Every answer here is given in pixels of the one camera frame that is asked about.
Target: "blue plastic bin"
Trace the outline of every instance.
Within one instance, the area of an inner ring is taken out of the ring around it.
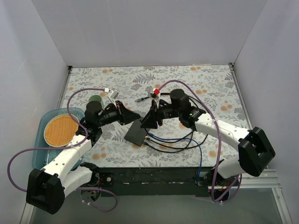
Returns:
[[[70,112],[72,115],[76,116],[79,120],[81,120],[84,117],[84,112],[83,110],[75,107],[70,108]],[[43,132],[47,126],[47,124],[52,120],[54,117],[67,113],[66,108],[61,108],[61,109],[56,109],[53,111],[47,112],[41,119],[41,122],[39,123],[38,131],[37,131],[37,136],[36,136],[36,143],[35,143],[35,148],[38,147],[49,147],[50,146],[46,143],[44,137],[43,137]],[[61,150],[51,150],[49,155],[48,162],[51,162],[59,153]],[[48,157],[48,151],[47,150],[36,150],[33,152],[33,159],[32,159],[32,166],[33,168],[36,169],[41,169],[45,166],[45,162]],[[77,162],[77,164],[73,167],[76,168],[80,165],[80,161]]]

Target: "leaf pattern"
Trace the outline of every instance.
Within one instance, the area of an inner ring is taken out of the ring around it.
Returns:
[[[168,80],[178,79],[189,85],[203,102],[213,111],[217,119],[239,127],[248,128],[246,115],[242,107],[233,76],[228,65],[193,65],[193,66],[145,66],[145,67],[115,67],[115,68],[73,68],[67,91],[64,96],[63,107],[70,95],[82,88],[116,88],[120,94],[117,100],[132,111],[145,116],[150,108],[150,99],[135,102],[136,99],[146,97],[153,88],[159,88]],[[166,85],[162,92],[170,92],[181,88],[187,94],[190,92],[178,83]],[[104,105],[110,101],[106,94],[98,91],[83,91],[71,100],[70,106],[86,109],[88,99],[92,95],[102,96]],[[163,126],[151,132],[162,138],[179,138],[190,132],[180,125],[178,119],[168,119]],[[103,134],[93,148],[88,151],[83,161],[92,162],[99,167],[187,167],[198,166],[200,153],[198,148],[188,149],[178,154],[165,154],[145,145],[134,146],[126,142],[126,135],[130,125],[121,126],[112,123],[102,127]],[[193,138],[201,142],[205,135],[194,133]],[[184,147],[188,142],[178,142],[171,146]],[[202,165],[214,166],[218,140],[209,136],[202,147]],[[160,150],[169,150],[155,145]],[[222,158],[231,158],[237,152],[229,145],[222,144]]]

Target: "metal frame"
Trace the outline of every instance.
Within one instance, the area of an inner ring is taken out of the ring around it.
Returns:
[[[236,75],[234,72],[234,67],[233,64],[229,64],[230,71],[233,75],[234,82],[236,85],[236,88],[238,90],[239,98],[241,100],[241,103],[243,105],[243,108],[245,110],[245,115],[247,122],[249,124],[249,127],[252,129],[252,125],[249,119],[249,115],[246,109],[246,105],[244,103],[244,100],[242,98],[242,94],[239,89],[238,82],[236,80]],[[65,84],[64,84],[64,89],[62,90],[62,94],[60,96],[59,102],[57,107],[60,108],[62,106],[63,98],[67,89],[67,84],[70,78],[71,74],[71,69],[72,67],[69,67],[68,70],[68,76],[66,78]],[[202,173],[207,172],[211,168],[205,167],[202,169]],[[202,190],[202,194],[198,194],[198,196],[203,196],[204,192],[205,194],[207,193],[208,187],[198,187],[194,184],[194,180],[192,177],[194,176],[194,173],[198,170],[197,167],[192,168],[192,167],[186,167],[186,168],[103,168],[103,172],[113,172],[115,176],[115,181],[113,185],[113,190],[118,192],[118,195],[138,195],[136,194],[136,190],[139,192],[146,191],[147,193],[152,192],[153,194],[164,194],[165,195],[165,187],[167,188],[169,194],[173,194],[174,192],[180,193],[182,191],[186,191],[186,188],[188,188],[188,193],[190,194],[194,190],[200,191]],[[128,178],[128,172],[131,172],[132,175],[129,175],[129,182],[126,182],[126,178]],[[169,179],[174,180],[175,182],[169,182],[168,184],[164,185],[163,184],[154,184],[154,183],[146,183],[146,181],[151,181],[153,182],[154,179],[158,179],[157,182],[164,180],[163,179],[165,176],[169,174],[173,174],[173,176],[170,176]],[[142,176],[143,182],[138,180],[138,176]],[[281,193],[281,188],[280,188],[280,182],[278,180],[277,174],[275,170],[273,169],[266,169],[262,172],[262,174],[259,177],[252,177],[247,174],[243,174],[242,177],[242,183],[241,183],[241,188],[242,189],[248,189],[248,188],[271,188],[273,191],[273,195],[275,197],[275,201],[278,207],[278,211],[280,213],[280,216],[282,218],[282,221],[284,224],[289,224],[292,223],[290,215],[288,213],[287,207],[285,205],[285,201],[283,199],[283,195]],[[21,224],[29,224],[32,214],[33,214],[34,207],[32,205],[26,204],[24,208],[24,212],[21,218],[20,223]]]

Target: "gray wall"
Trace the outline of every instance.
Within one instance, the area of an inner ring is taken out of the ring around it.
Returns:
[[[74,67],[235,62],[267,0],[32,0]]]
[[[263,128],[277,156],[283,194],[299,223],[299,0],[268,0],[235,63],[253,125]]]
[[[0,223],[19,223],[26,194],[9,182],[10,158],[32,147],[40,118],[55,109],[67,73],[30,0],[0,0]],[[32,153],[12,164],[13,179],[27,188]]]

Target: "table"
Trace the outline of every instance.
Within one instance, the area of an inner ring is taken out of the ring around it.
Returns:
[[[145,67],[112,67],[112,68],[73,68],[63,100],[66,107],[68,98],[82,88],[115,88],[120,94],[117,100],[141,116],[150,108],[150,100],[136,103],[135,100],[145,97],[153,88],[163,83],[178,79],[189,85],[204,103],[212,110],[217,119],[239,127],[249,127],[244,108],[241,104],[235,81],[228,65],[190,65],[190,66],[145,66]],[[188,95],[191,93],[179,83],[171,83],[162,89],[170,92],[181,88]],[[70,106],[85,110],[90,96],[99,94],[107,105],[106,93],[84,91],[77,94]],[[113,123],[102,128],[103,134],[95,146],[84,155],[83,161],[92,162],[99,167],[194,167],[199,165],[198,148],[184,150],[177,154],[164,154],[145,145],[138,147],[124,140],[130,124],[121,126]],[[163,126],[151,132],[163,138],[179,138],[190,132],[178,119],[165,120]],[[198,142],[204,139],[202,133],[195,133],[193,138]],[[183,147],[187,142],[176,144]],[[212,167],[216,163],[218,140],[208,136],[202,145],[202,166]],[[237,152],[226,143],[222,144],[221,159],[228,159]]]

